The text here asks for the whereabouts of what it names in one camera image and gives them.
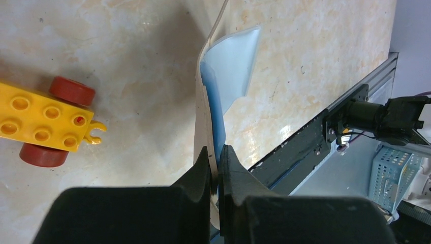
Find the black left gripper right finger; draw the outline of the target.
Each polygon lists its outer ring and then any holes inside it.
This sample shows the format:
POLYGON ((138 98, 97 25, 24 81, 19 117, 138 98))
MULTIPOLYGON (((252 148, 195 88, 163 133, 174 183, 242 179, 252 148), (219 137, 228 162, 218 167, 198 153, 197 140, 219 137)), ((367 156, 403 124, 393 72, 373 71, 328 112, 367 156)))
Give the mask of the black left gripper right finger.
POLYGON ((225 145, 219 163, 225 243, 395 243, 378 208, 358 197, 282 196, 259 182, 225 145))

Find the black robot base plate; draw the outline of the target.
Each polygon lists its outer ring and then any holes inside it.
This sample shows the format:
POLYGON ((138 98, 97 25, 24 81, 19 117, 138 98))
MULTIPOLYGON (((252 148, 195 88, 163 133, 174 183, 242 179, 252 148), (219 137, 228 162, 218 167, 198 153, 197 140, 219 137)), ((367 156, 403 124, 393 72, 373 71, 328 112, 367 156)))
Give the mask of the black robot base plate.
POLYGON ((331 153, 336 135, 330 134, 329 129, 343 124, 347 103, 365 101, 368 90, 367 84, 350 89, 253 165, 249 172, 276 193, 292 194, 331 153))

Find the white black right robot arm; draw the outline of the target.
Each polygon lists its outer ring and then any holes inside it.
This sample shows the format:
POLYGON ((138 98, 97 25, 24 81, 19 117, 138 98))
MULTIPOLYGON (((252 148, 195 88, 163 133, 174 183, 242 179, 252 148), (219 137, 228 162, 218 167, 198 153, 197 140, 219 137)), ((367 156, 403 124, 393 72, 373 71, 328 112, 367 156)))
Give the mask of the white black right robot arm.
POLYGON ((425 124, 419 118, 427 104, 430 104, 427 96, 389 99, 385 105, 351 101, 344 126, 372 133, 374 139, 391 145, 430 145, 418 132, 425 124))

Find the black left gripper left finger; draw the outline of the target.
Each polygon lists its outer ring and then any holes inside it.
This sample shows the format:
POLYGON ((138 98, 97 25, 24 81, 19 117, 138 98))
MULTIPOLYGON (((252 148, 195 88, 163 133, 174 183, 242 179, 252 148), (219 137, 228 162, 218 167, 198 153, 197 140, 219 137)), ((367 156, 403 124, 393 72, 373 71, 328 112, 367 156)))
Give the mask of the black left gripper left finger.
POLYGON ((203 147, 168 187, 67 189, 34 243, 209 243, 210 175, 203 147))

